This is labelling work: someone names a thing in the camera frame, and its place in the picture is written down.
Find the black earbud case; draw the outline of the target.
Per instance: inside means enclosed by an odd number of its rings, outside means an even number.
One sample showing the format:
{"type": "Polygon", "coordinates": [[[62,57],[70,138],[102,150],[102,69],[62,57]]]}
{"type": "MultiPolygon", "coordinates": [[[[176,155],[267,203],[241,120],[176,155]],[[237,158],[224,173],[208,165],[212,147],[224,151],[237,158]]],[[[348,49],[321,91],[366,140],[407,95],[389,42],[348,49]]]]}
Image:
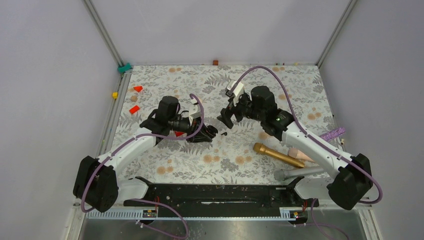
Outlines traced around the black earbud case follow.
{"type": "Polygon", "coordinates": [[[205,132],[210,138],[213,139],[219,131],[214,126],[207,125],[205,126],[205,132]]]}

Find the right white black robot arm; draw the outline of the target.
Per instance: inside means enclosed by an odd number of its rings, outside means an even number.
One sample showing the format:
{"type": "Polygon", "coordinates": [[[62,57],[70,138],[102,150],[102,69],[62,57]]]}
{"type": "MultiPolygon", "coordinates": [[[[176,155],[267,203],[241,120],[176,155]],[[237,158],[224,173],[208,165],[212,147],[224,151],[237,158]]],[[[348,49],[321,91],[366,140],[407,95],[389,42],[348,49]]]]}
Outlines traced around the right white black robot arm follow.
{"type": "Polygon", "coordinates": [[[333,179],[324,195],[339,207],[351,210],[373,187],[370,160],[365,155],[353,156],[306,130],[291,113],[278,108],[267,86],[256,86],[250,94],[242,86],[230,90],[228,87],[225,93],[228,105],[217,119],[230,129],[234,126],[232,117],[237,122],[244,118],[258,121],[268,135],[306,154],[333,179]]]}

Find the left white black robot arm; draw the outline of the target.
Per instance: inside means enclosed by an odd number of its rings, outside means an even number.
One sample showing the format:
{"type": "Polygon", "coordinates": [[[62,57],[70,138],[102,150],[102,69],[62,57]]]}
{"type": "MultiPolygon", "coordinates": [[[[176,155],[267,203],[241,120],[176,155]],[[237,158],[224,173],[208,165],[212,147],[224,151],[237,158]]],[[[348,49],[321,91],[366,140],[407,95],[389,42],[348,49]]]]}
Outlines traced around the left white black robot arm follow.
{"type": "Polygon", "coordinates": [[[142,153],[162,140],[185,140],[189,143],[210,143],[218,130],[204,123],[204,107],[198,97],[190,95],[191,106],[183,116],[179,100],[164,96],[156,109],[144,120],[135,134],[119,146],[97,157],[86,156],[80,162],[73,195],[81,200],[84,213],[108,211],[115,203],[137,199],[148,206],[155,192],[148,183],[137,178],[119,180],[119,175],[142,153]]]}

